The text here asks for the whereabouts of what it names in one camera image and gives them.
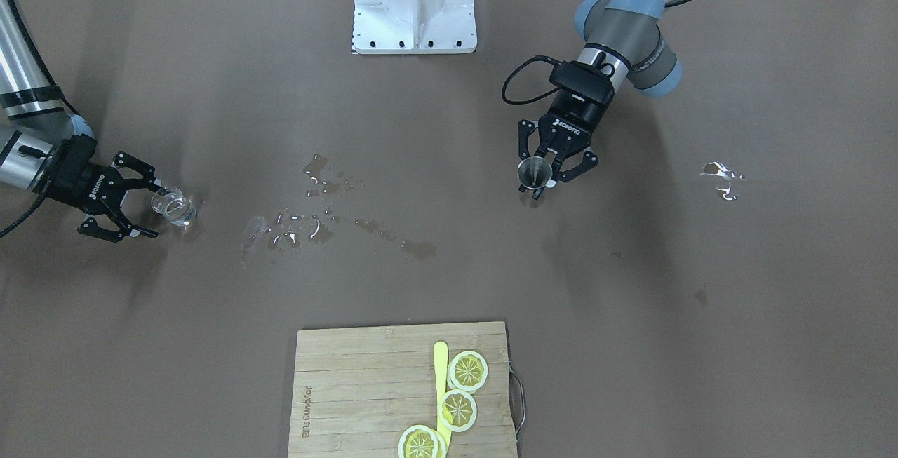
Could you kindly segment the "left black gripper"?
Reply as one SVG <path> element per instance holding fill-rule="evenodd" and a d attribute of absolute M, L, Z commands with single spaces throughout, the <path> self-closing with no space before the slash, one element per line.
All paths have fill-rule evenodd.
<path fill-rule="evenodd" d="M 549 164 L 551 177 L 547 181 L 548 187 L 568 183 L 592 170 L 598 164 L 598 157 L 593 148 L 587 147 L 614 97 L 609 94 L 594 101 L 570 91 L 559 91 L 539 120 L 523 119 L 518 122 L 518 155 L 521 161 L 533 157 L 530 136 L 538 134 L 539 130 L 539 155 L 555 152 Z M 580 156 L 580 162 L 564 168 L 565 157 L 574 156 Z"/>

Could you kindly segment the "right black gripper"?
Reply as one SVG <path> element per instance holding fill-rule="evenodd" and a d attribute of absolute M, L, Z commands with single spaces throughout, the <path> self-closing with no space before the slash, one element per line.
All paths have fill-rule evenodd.
<path fill-rule="evenodd" d="M 161 187 L 155 177 L 155 167 L 135 158 L 128 152 L 119 152 L 112 167 L 92 163 L 97 146 L 96 139 L 87 135 L 75 135 L 65 140 L 54 156 L 47 179 L 47 197 L 66 203 L 84 213 L 77 227 L 80 234 L 119 243 L 125 238 L 158 238 L 159 232 L 133 224 L 122 212 L 123 187 Z M 139 177 L 121 176 L 121 170 L 132 170 Z M 114 228 L 100 225 L 105 216 Z"/>

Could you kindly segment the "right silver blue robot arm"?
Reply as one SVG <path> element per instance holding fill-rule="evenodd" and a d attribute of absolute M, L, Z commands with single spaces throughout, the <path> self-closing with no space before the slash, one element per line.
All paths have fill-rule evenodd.
<path fill-rule="evenodd" d="M 93 131 L 49 72 L 16 0 L 1 0 L 1 58 L 2 181 L 36 196 L 2 234 L 52 200 L 83 213 L 80 234 L 109 243 L 156 238 L 122 210 L 128 192 L 161 189 L 154 167 L 124 151 L 107 166 L 94 163 Z"/>

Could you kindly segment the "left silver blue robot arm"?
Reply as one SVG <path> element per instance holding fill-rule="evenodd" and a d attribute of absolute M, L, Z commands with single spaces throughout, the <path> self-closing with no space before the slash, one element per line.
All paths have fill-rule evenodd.
<path fill-rule="evenodd" d="M 545 55 L 551 65 L 551 106 L 539 119 L 518 123 L 520 192 L 538 199 L 559 182 L 596 167 L 592 135 L 625 82 L 648 97 L 669 94 L 682 65 L 659 27 L 668 8 L 692 0 L 584 0 L 575 11 L 575 30 L 584 40 L 571 61 Z"/>

